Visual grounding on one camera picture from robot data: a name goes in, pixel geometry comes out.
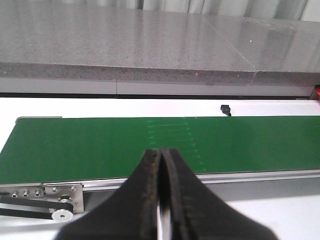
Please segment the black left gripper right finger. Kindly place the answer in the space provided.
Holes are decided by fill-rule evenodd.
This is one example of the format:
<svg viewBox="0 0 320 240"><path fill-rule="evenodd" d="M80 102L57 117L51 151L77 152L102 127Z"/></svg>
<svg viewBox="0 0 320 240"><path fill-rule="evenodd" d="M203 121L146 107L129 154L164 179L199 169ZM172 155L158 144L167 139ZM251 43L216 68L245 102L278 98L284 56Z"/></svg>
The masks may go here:
<svg viewBox="0 0 320 240"><path fill-rule="evenodd" d="M226 204L173 148L161 149L161 205L172 240L276 240L266 226Z"/></svg>

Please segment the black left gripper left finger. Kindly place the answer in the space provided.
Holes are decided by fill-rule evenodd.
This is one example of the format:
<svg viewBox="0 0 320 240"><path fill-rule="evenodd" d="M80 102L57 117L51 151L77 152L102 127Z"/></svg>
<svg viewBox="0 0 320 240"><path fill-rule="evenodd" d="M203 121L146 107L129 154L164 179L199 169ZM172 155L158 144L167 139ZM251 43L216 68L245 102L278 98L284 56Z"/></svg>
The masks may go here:
<svg viewBox="0 0 320 240"><path fill-rule="evenodd" d="M108 199L65 225L57 240L156 240L158 153L147 149Z"/></svg>

